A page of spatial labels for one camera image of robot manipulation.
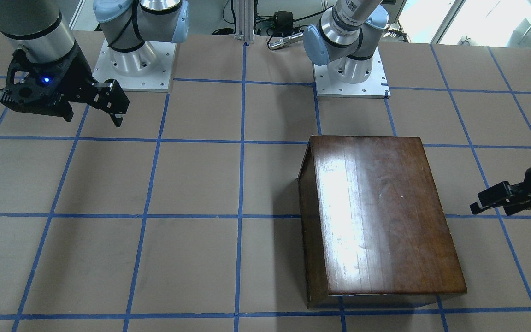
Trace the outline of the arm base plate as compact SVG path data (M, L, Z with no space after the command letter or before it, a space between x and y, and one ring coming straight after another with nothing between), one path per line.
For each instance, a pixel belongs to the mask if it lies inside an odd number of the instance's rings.
M319 97L388 98L391 96L379 48L363 61L344 57L313 65Z
M147 41L138 50L121 53L102 44L93 77L102 82L114 78L125 92L165 92L171 80L178 44Z

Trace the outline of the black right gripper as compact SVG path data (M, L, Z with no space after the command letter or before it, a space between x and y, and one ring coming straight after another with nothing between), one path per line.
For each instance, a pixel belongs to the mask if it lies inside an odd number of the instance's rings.
M70 122L71 102L106 112L116 127L121 126L130 104L117 80L95 80L78 44L60 59L43 64L31 62L25 47L13 51L0 103L12 111L58 116Z

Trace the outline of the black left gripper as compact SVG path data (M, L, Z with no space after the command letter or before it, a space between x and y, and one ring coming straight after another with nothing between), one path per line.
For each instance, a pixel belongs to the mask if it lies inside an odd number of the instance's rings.
M531 167L525 171L523 182L497 183L478 193L478 201L469 206L474 215L497 207L502 207L507 216L531 210Z

